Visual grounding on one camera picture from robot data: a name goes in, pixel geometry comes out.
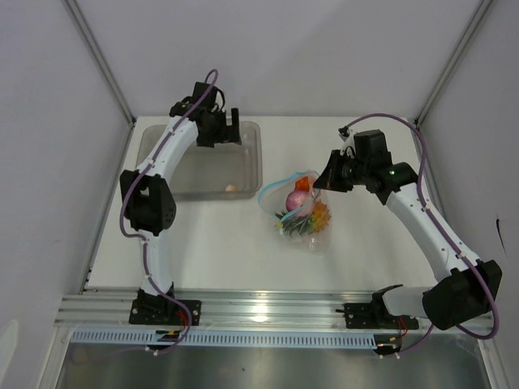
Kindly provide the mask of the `small orange pumpkin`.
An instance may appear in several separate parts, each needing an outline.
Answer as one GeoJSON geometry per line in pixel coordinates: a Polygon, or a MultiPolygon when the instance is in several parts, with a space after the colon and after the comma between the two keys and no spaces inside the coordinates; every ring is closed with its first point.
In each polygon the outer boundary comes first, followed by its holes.
{"type": "Polygon", "coordinates": [[[298,191],[310,192],[311,191],[311,177],[303,176],[303,177],[299,178],[294,184],[294,189],[298,190],[298,191]]]}

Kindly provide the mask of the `purple red onion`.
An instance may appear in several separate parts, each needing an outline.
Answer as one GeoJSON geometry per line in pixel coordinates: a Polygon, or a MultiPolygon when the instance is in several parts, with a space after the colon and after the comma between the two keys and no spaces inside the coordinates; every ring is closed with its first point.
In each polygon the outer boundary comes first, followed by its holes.
{"type": "Polygon", "coordinates": [[[293,190],[287,195],[285,207],[288,212],[294,211],[311,200],[311,194],[304,190],[293,190]]]}

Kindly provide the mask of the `clear zip top bag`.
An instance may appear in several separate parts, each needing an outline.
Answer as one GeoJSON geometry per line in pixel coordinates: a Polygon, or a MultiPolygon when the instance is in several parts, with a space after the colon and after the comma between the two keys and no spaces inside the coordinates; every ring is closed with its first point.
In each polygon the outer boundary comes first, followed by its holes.
{"type": "Polygon", "coordinates": [[[266,185],[258,205],[275,236],[307,252],[324,253],[330,245],[332,210],[324,190],[315,187],[318,173],[306,170],[266,185]]]}

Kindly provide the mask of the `orange toy pineapple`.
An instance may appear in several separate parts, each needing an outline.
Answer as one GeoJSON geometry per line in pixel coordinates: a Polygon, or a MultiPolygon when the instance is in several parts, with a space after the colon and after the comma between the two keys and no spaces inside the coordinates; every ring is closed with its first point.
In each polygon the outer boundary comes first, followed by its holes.
{"type": "Polygon", "coordinates": [[[311,206],[292,215],[288,211],[276,213],[277,227],[287,237],[306,237],[324,231],[331,220],[331,212],[326,203],[317,200],[311,206]]]}

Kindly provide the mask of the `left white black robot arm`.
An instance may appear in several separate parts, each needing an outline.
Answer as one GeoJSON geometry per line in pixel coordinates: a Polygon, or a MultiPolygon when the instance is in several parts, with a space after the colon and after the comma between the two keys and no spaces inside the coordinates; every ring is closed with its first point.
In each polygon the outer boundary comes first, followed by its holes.
{"type": "Polygon", "coordinates": [[[174,284],[166,270],[165,235],[174,222],[177,206],[169,180],[187,149],[215,147],[219,143],[241,142],[238,109],[225,113],[217,100],[223,97],[216,87],[217,74],[211,71],[193,93],[169,111],[169,121],[157,144],[133,170],[119,177],[122,206],[119,228],[126,238],[139,240],[143,255],[143,283],[136,305],[156,323],[169,323],[176,309],[185,304],[174,297],[174,284]]]}

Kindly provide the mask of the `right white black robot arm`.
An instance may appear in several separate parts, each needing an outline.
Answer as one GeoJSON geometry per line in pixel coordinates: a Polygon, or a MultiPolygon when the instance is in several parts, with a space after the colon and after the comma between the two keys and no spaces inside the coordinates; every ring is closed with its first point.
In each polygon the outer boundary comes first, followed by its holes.
{"type": "Polygon", "coordinates": [[[364,186],[407,228],[425,255],[436,285],[381,289],[371,305],[371,320],[388,327],[399,316],[428,319],[445,331],[491,313],[499,326],[495,298],[503,272],[494,260],[482,261],[454,233],[431,200],[424,196],[421,176],[405,163],[393,163],[381,130],[340,131],[343,146],[331,152],[315,181],[320,190],[347,193],[364,186]]]}

